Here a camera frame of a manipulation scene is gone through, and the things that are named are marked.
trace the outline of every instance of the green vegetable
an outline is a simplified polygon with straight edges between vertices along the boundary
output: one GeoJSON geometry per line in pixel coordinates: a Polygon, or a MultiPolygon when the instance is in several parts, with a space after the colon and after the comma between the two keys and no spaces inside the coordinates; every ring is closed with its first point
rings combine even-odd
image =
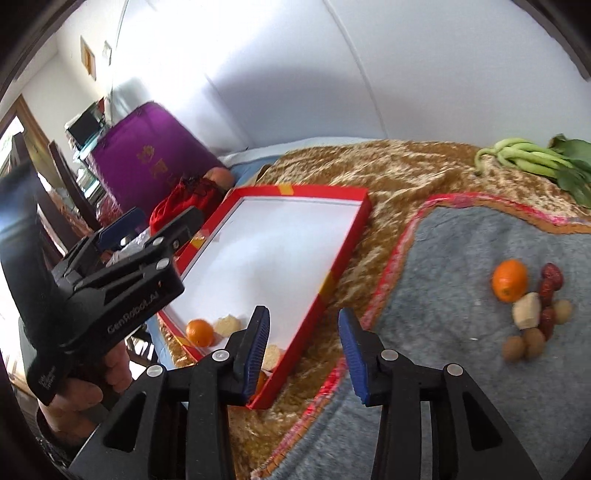
{"type": "Polygon", "coordinates": [[[559,134],[550,140],[549,146],[566,158],[578,158],[591,163],[591,143],[585,140],[570,140],[559,134]]]}
{"type": "Polygon", "coordinates": [[[544,177],[551,177],[553,179],[556,178],[556,170],[553,168],[543,167],[541,165],[528,162],[527,160],[521,160],[520,158],[515,160],[515,165],[517,165],[520,170],[528,171],[535,175],[543,175],[544,177]]]}
{"type": "Polygon", "coordinates": [[[508,158],[510,160],[520,158],[522,160],[527,160],[532,163],[544,165],[545,167],[548,167],[548,168],[553,168],[553,169],[558,168],[558,164],[554,161],[554,159],[556,159],[556,157],[553,157],[552,155],[547,155],[546,156],[547,158],[546,157],[539,157],[538,155],[536,155],[534,153],[524,152],[523,150],[519,150],[514,147],[505,147],[505,148],[503,148],[503,150],[501,150],[501,153],[504,155],[505,158],[508,158]]]}
{"type": "Polygon", "coordinates": [[[483,155],[495,156],[505,168],[555,179],[579,205],[591,208],[591,143],[557,135],[550,141],[550,148],[544,148],[523,138],[506,138],[476,153],[477,175],[482,174],[483,155]]]}
{"type": "Polygon", "coordinates": [[[525,152],[542,152],[542,153],[547,153],[548,155],[552,155],[553,157],[562,158],[562,155],[557,154],[557,152],[552,150],[551,148],[539,147],[539,146],[537,146],[533,143],[529,143],[529,142],[517,143],[517,144],[511,145],[511,146],[513,148],[517,148],[517,149],[523,150],[525,152]]]}
{"type": "Polygon", "coordinates": [[[569,168],[558,170],[556,180],[558,186],[565,192],[569,192],[579,205],[591,208],[591,189],[585,180],[569,168]]]}

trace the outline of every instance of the golden blanket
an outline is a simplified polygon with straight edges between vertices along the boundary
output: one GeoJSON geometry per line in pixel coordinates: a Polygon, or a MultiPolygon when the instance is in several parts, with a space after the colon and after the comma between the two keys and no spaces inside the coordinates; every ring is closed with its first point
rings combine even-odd
{"type": "MultiPolygon", "coordinates": [[[[338,309],[349,306],[358,316],[363,315],[398,237],[429,196],[484,192],[530,205],[549,215],[591,220],[586,209],[578,207],[550,181],[518,170],[500,169],[492,157],[485,157],[485,174],[476,177],[473,158],[477,150],[465,144],[402,141],[314,147],[284,155],[257,181],[366,187],[373,210],[362,240],[339,281],[333,303],[319,321],[308,349],[273,407],[266,411],[230,410],[238,478],[249,478],[269,459],[312,401],[342,354],[336,328],[338,309]]],[[[162,323],[161,330],[176,365],[190,365],[192,360],[162,323]]],[[[272,463],[281,457],[275,455],[272,463]]]]}

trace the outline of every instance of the wall switch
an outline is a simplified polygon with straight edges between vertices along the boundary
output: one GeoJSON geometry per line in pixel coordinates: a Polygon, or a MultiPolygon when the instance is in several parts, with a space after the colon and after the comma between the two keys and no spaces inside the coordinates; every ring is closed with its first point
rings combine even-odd
{"type": "Polygon", "coordinates": [[[103,58],[107,61],[107,65],[111,65],[111,55],[113,54],[113,49],[111,46],[105,42],[105,46],[103,47],[103,58]]]}

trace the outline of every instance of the yellow tape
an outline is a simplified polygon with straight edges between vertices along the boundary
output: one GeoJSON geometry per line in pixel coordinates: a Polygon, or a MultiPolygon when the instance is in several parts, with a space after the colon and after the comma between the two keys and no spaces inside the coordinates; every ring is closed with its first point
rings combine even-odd
{"type": "Polygon", "coordinates": [[[204,243],[205,243],[204,236],[194,236],[191,239],[191,245],[194,246],[196,250],[199,250],[203,246],[204,243]]]}
{"type": "Polygon", "coordinates": [[[335,292],[335,288],[336,288],[335,278],[333,277],[332,272],[329,272],[329,274],[326,276],[326,278],[322,282],[322,286],[320,287],[320,291],[318,292],[318,295],[320,296],[320,298],[322,299],[322,302],[325,305],[328,305],[330,303],[330,301],[332,299],[332,295],[335,292]]]}
{"type": "Polygon", "coordinates": [[[282,195],[294,194],[294,188],[289,183],[280,183],[277,187],[279,188],[279,193],[282,195]]]}
{"type": "Polygon", "coordinates": [[[185,337],[175,337],[177,341],[184,346],[191,346],[191,342],[189,342],[185,337]]]}

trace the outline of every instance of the red tray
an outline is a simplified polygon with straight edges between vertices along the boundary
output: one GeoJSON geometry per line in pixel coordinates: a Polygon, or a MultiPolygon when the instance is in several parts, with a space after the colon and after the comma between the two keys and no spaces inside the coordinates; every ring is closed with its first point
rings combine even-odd
{"type": "Polygon", "coordinates": [[[284,354],[249,408],[269,408],[331,300],[370,211],[366,189],[235,189],[178,258],[185,292],[160,313],[164,323],[200,360],[227,339],[196,348],[184,336],[189,321],[213,323],[232,314],[246,327],[254,307],[267,306],[269,344],[284,354]]]}

